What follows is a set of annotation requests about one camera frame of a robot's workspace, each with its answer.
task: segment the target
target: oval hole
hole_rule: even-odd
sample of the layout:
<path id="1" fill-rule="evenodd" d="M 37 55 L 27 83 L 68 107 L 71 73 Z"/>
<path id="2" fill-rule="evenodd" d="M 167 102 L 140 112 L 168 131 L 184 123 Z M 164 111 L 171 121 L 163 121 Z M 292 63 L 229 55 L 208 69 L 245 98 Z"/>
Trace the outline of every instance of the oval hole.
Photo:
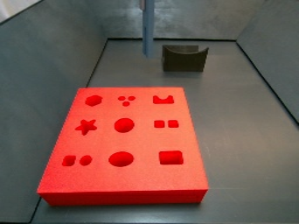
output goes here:
<path id="1" fill-rule="evenodd" d="M 125 151 L 119 151 L 111 155 L 108 162 L 117 167 L 128 166 L 133 163 L 133 155 Z"/>
<path id="2" fill-rule="evenodd" d="M 81 165 L 89 165 L 91 161 L 92 161 L 92 157 L 87 155 L 87 156 L 81 157 L 81 159 L 79 160 L 79 163 Z"/>

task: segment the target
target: circular hole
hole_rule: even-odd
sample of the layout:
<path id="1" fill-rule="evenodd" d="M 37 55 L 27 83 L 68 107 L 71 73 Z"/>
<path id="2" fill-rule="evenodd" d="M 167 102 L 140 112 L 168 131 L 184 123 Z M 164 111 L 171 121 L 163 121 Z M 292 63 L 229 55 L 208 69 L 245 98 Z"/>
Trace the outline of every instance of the circular hole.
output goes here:
<path id="1" fill-rule="evenodd" d="M 89 165 L 91 161 L 92 161 L 92 157 L 91 156 L 84 156 L 84 157 L 81 157 L 79 163 L 81 165 Z"/>
<path id="2" fill-rule="evenodd" d="M 133 163 L 133 155 L 125 151 L 119 151 L 111 155 L 108 162 L 117 167 L 124 167 Z"/>
<path id="3" fill-rule="evenodd" d="M 135 123 L 129 118 L 121 118 L 115 123 L 115 129 L 120 133 L 127 133 L 135 127 Z"/>
<path id="4" fill-rule="evenodd" d="M 123 100 L 125 99 L 125 97 L 124 97 L 124 96 L 119 96 L 117 99 L 119 99 L 120 101 L 123 101 Z"/>
<path id="5" fill-rule="evenodd" d="M 127 107 L 129 105 L 129 101 L 123 102 L 123 106 Z"/>
<path id="6" fill-rule="evenodd" d="M 128 96 L 128 98 L 127 98 L 129 101 L 132 101 L 133 99 L 135 99 L 135 97 L 131 95 L 131 96 Z"/>

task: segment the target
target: shape sorter board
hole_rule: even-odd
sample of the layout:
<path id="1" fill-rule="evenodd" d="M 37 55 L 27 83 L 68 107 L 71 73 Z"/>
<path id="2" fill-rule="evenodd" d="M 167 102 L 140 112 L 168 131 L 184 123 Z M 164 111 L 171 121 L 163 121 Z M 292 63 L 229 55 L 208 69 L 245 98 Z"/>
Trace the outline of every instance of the shape sorter board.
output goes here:
<path id="1" fill-rule="evenodd" d="M 197 203 L 208 191 L 180 87 L 81 88 L 37 193 L 52 206 Z"/>

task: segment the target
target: square hole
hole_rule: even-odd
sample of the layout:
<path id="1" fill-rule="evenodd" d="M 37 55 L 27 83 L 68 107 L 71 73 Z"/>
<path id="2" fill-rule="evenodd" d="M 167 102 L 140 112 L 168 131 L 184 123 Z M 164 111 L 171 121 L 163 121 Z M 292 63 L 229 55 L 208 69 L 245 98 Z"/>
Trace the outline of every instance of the square hole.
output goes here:
<path id="1" fill-rule="evenodd" d="M 160 121 L 160 120 L 153 121 L 153 126 L 156 128 L 164 128 L 164 121 Z"/>
<path id="2" fill-rule="evenodd" d="M 179 128 L 179 122 L 176 120 L 168 121 L 168 127 L 169 128 Z"/>

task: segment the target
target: dark block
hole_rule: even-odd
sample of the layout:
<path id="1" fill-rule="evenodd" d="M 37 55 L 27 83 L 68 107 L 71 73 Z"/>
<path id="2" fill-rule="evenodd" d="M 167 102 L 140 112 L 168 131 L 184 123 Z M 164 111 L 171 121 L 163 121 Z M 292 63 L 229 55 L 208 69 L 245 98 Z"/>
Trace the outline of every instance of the dark block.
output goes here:
<path id="1" fill-rule="evenodd" d="M 199 52 L 197 45 L 163 45 L 165 72 L 201 72 L 209 48 Z"/>

